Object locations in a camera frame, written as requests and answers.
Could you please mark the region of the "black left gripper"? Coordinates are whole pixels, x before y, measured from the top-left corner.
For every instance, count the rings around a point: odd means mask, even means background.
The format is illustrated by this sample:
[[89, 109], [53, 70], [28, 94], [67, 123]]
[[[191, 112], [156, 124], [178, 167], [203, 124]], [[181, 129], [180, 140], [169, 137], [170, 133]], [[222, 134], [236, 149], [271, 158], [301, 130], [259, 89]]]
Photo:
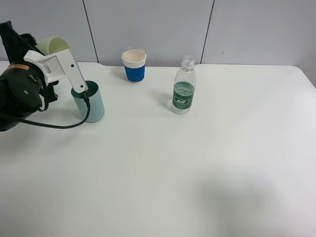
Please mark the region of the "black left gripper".
[[[0, 37], [10, 64], [24, 62], [24, 56], [29, 50], [44, 55], [36, 48], [36, 39], [31, 34], [18, 35], [14, 31], [11, 21], [2, 22], [0, 24]], [[57, 101], [58, 95], [55, 93], [54, 87], [58, 83], [59, 81], [57, 80], [43, 88], [45, 102], [51, 103]]]

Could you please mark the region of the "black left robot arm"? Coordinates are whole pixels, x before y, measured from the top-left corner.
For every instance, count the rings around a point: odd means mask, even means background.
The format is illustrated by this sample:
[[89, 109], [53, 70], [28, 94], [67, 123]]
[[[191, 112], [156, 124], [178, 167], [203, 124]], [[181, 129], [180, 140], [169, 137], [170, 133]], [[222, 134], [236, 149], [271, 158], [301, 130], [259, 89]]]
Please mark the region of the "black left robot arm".
[[54, 90], [58, 82], [46, 85], [42, 71], [24, 60], [29, 50], [44, 55], [37, 49], [36, 39], [31, 34], [19, 35], [11, 21], [0, 24], [0, 37], [10, 63], [0, 76], [0, 114], [26, 119], [47, 110], [58, 99]]

